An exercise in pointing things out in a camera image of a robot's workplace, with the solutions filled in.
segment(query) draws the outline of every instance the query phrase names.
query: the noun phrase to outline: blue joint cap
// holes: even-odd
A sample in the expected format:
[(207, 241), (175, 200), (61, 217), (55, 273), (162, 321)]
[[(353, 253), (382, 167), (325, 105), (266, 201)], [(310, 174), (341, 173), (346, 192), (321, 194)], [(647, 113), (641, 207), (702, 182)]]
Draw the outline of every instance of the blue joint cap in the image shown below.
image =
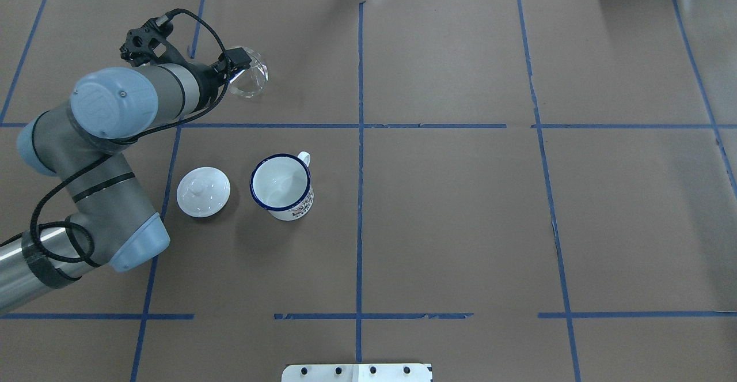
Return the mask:
[(164, 223), (155, 213), (128, 238), (108, 264), (119, 273), (126, 272), (160, 254), (169, 246), (169, 241)]
[(23, 159), (28, 166), (34, 168), (36, 172), (45, 176), (56, 176), (56, 173), (41, 163), (39, 155), (36, 154), (36, 149), (33, 145), (33, 131), (36, 127), (36, 122), (41, 116), (36, 117), (32, 122), (24, 127), (23, 130), (21, 130), (21, 134), (18, 135), (18, 139), (16, 140), (16, 149), (18, 149), (18, 154), (21, 155), (21, 159)]
[(147, 129), (158, 112), (158, 95), (136, 70), (110, 67), (82, 77), (69, 99), (83, 129), (99, 138), (127, 138)]

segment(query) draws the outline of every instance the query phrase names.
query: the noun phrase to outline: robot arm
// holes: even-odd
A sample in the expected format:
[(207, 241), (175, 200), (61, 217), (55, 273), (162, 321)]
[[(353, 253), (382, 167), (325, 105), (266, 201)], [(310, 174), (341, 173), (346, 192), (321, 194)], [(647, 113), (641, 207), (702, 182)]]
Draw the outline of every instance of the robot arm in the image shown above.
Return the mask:
[[(128, 271), (168, 247), (159, 214), (121, 152), (140, 136), (213, 109), (222, 98), (215, 99), (218, 88), (250, 64), (242, 48), (224, 49), (204, 22), (223, 54), (210, 66), (187, 62), (166, 41), (178, 13), (201, 22), (176, 9), (130, 30), (120, 50), (133, 69), (111, 67), (82, 77), (69, 101), (41, 114), (18, 136), (24, 161), (63, 179), (57, 190), (66, 187), (79, 212), (64, 222), (36, 225), (42, 201), (31, 229), (0, 246), (0, 315), (95, 267), (109, 263)], [(159, 45), (166, 48), (161, 56), (154, 53)], [(165, 124), (172, 120), (180, 121)]]

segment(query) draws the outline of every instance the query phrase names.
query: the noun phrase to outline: mug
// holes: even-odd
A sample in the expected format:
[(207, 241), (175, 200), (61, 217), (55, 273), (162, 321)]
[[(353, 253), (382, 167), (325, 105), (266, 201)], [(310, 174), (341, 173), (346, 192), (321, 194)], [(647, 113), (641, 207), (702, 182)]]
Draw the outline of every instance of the mug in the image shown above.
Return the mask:
[(250, 175), (253, 200), (276, 219), (297, 220), (313, 207), (310, 153), (279, 153), (263, 159)]

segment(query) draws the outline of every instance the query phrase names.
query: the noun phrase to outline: black wire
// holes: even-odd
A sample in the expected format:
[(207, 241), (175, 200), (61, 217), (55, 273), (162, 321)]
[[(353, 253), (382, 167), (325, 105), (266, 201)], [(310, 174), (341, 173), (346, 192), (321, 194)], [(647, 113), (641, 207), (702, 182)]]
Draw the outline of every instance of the black wire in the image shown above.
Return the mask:
[[(197, 15), (193, 14), (192, 12), (188, 11), (187, 9), (174, 9), (173, 11), (166, 12), (166, 17), (169, 18), (169, 20), (173, 19), (178, 14), (186, 14), (187, 16), (192, 17), (193, 19), (197, 20), (197, 22), (200, 22), (202, 26), (205, 27), (210, 33), (213, 35), (213, 38), (215, 38), (215, 41), (218, 42), (218, 47), (223, 51), (223, 58), (226, 60), (226, 75), (225, 75), (225, 83), (223, 84), (223, 90), (221, 90), (221, 93), (219, 94), (218, 98), (215, 99), (215, 101), (210, 104), (206, 109), (204, 109), (202, 112), (199, 112), (199, 114), (195, 116), (191, 116), (187, 119), (179, 120), (176, 123), (171, 124), (165, 124), (160, 127), (153, 128), (151, 130), (145, 130), (142, 133), (139, 133), (138, 135), (135, 135), (134, 137), (128, 139), (129, 141), (132, 140), (132, 142), (137, 141), (141, 137), (153, 133), (157, 133), (161, 130), (166, 130), (168, 128), (177, 127), (179, 125), (191, 122), (192, 120), (199, 119), (200, 117), (204, 116), (205, 114), (208, 114), (208, 112), (212, 111), (215, 106), (219, 104), (223, 100), (223, 97), (226, 95), (228, 91), (228, 85), (230, 83), (230, 79), (235, 73), (235, 67), (232, 64), (231, 59), (226, 55), (226, 48), (223, 45), (223, 41), (221, 41), (221, 38), (218, 36), (218, 33), (215, 32), (215, 30), (207, 24), (204, 20), (202, 20)], [(36, 205), (35, 209), (33, 210), (33, 214), (31, 215), (31, 222), (30, 222), (30, 229), (29, 234), (30, 238), (33, 242), (33, 245), (39, 249), (39, 251), (44, 254), (44, 256), (55, 259), (57, 261), (61, 262), (89, 262), (90, 257), (92, 257), (92, 254), (94, 253), (94, 239), (92, 238), (92, 234), (89, 232), (89, 230), (85, 229), (82, 225), (75, 224), (74, 222), (68, 222), (68, 221), (58, 221), (58, 222), (49, 222), (48, 224), (40, 224), (39, 225), (39, 217), (42, 209), (44, 208), (45, 204), (53, 198), (54, 195), (56, 195), (59, 191), (63, 190), (63, 188), (67, 187), (69, 183), (74, 182), (77, 178), (81, 177), (85, 173), (88, 173), (92, 171), (92, 169), (95, 169), (95, 167), (99, 167), (101, 164), (105, 163), (113, 157), (111, 154), (104, 154), (102, 157), (98, 158), (94, 162), (90, 163), (86, 167), (83, 167), (78, 172), (74, 173), (73, 175), (67, 177), (65, 180), (63, 180), (61, 183), (59, 183), (55, 188), (53, 188), (51, 191), (49, 191)], [(55, 254), (52, 251), (49, 251), (48, 248), (44, 246), (44, 244), (40, 240), (40, 233), (42, 230), (53, 228), (53, 227), (63, 227), (65, 229), (76, 229), (79, 232), (84, 235), (85, 239), (87, 239), (88, 242), (88, 251), (84, 254), (79, 253), (79, 248), (75, 248), (77, 253), (79, 254), (79, 257), (77, 258), (71, 258), (68, 256), (61, 256), (59, 254)], [(7, 245), (15, 240), (18, 240), (18, 238), (21, 238), (23, 236), (23, 233), (19, 233), (18, 235), (15, 235), (11, 237), (10, 239), (6, 240), (2, 244), (0, 244), (0, 247), (3, 245)]]

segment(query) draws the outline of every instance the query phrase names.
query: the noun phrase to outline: mug handle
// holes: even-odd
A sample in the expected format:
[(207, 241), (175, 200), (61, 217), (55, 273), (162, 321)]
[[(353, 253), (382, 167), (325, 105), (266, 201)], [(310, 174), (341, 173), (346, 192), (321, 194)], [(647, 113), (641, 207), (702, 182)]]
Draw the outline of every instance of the mug handle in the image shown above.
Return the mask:
[(305, 166), (310, 167), (310, 153), (300, 152), (299, 154), (297, 154), (297, 159), (305, 162)]

